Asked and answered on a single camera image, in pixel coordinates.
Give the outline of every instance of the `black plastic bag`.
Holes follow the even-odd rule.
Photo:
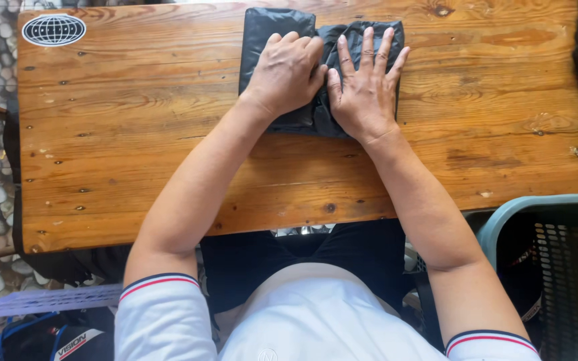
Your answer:
[[[349,25],[329,25],[315,28],[316,16],[291,9],[249,8],[245,13],[244,39],[242,43],[242,62],[240,64],[239,94],[245,90],[258,64],[260,53],[273,33],[285,36],[296,31],[301,37],[320,36],[324,41],[324,53],[320,61],[341,73],[336,42],[345,34],[349,44],[349,53],[354,66],[358,69],[362,53],[362,39],[365,29],[374,27],[374,53],[378,51],[383,33],[388,28],[394,29],[394,39],[387,60],[389,71],[405,44],[403,24],[394,22],[354,21]],[[396,105],[398,103],[398,86],[396,88]],[[289,112],[274,120],[267,128],[268,132],[297,133],[322,135],[326,137],[349,137],[329,110],[327,88],[323,86],[313,101],[304,107]]]

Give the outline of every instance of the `white polo shirt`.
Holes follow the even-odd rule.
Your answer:
[[[154,275],[125,288],[116,315],[116,360],[540,361],[523,337],[482,331],[454,337],[446,356],[385,311],[342,268],[300,263],[265,281],[237,311],[218,354],[198,283],[185,274]]]

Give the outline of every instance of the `round sticker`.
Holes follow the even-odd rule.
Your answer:
[[[40,15],[21,29],[22,36],[39,46],[73,44],[86,33],[86,24],[78,17],[66,14]]]

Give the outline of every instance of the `hand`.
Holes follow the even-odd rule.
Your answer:
[[[269,122],[306,105],[324,83],[327,66],[318,67],[323,51],[319,37],[271,35],[240,98],[268,111]]]
[[[333,117],[347,134],[363,145],[398,129],[395,120],[396,85],[410,48],[405,47],[401,51],[392,69],[385,74],[393,37],[394,29],[387,29],[374,64],[374,29],[367,28],[363,34],[360,67],[356,71],[349,55],[347,39],[342,35],[338,40],[338,54],[344,91],[338,71],[330,69],[327,76]]]

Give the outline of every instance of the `shirt sleeve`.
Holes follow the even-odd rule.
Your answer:
[[[532,342],[493,330],[459,333],[448,342],[445,355],[451,361],[541,361]]]
[[[217,358],[209,308],[193,277],[158,274],[124,289],[115,318],[115,360]]]

